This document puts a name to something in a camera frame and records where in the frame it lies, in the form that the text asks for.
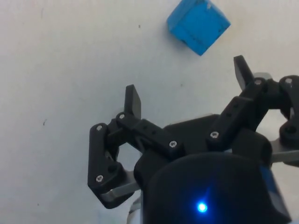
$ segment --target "blue cube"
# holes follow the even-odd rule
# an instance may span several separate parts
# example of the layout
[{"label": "blue cube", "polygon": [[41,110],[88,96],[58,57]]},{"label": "blue cube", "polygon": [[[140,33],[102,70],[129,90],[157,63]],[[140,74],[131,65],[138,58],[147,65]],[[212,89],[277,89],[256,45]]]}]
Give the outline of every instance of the blue cube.
[{"label": "blue cube", "polygon": [[167,19],[169,31],[199,55],[230,26],[209,0],[182,0]]}]

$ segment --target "white table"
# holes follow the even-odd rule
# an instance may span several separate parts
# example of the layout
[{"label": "white table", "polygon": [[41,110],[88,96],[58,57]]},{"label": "white table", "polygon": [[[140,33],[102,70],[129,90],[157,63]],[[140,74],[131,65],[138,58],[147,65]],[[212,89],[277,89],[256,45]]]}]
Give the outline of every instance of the white table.
[{"label": "white table", "polygon": [[[220,113],[240,93],[236,55],[277,80],[299,74],[299,1],[214,0],[232,26],[202,57],[167,32],[178,3],[0,2],[1,224],[125,224],[133,198],[106,210],[86,180],[89,128],[116,115],[126,85],[143,117],[164,126]],[[272,112],[259,131],[275,139],[283,123]],[[138,156],[122,148],[125,167]],[[299,169],[273,170],[299,218]]]}]

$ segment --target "white surface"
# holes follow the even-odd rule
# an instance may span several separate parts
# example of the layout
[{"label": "white surface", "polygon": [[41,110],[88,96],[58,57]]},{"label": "white surface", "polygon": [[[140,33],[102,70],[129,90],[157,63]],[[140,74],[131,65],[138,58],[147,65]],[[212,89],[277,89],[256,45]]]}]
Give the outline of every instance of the white surface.
[{"label": "white surface", "polygon": [[[1,224],[126,222],[132,200],[105,210],[86,179],[89,128],[122,107],[127,84],[164,126],[221,112],[240,93],[236,55],[276,79],[299,73],[299,1],[213,2],[232,26],[202,57],[166,30],[179,0],[0,2]],[[260,130],[275,138],[283,121],[271,113]],[[124,150],[132,167],[138,153]],[[299,170],[273,169],[299,218]]]}]

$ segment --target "blue wooden block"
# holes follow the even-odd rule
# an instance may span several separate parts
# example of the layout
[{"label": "blue wooden block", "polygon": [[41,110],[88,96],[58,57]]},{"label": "blue wooden block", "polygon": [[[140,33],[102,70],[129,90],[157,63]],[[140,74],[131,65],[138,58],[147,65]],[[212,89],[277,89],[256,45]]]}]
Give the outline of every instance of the blue wooden block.
[{"label": "blue wooden block", "polygon": [[167,19],[169,31],[199,55],[230,26],[209,0],[182,0]]}]

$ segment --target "mounting hole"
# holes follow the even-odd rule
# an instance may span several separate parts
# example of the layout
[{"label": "mounting hole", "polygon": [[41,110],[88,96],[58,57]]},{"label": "mounting hole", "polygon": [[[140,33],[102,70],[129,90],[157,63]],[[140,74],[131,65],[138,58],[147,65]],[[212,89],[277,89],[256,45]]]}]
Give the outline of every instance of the mounting hole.
[{"label": "mounting hole", "polygon": [[288,134],[295,134],[297,132],[297,128],[294,126],[289,126],[285,128],[285,132]]},{"label": "mounting hole", "polygon": [[108,172],[109,173],[114,173],[117,170],[117,165],[110,165],[108,167]]}]

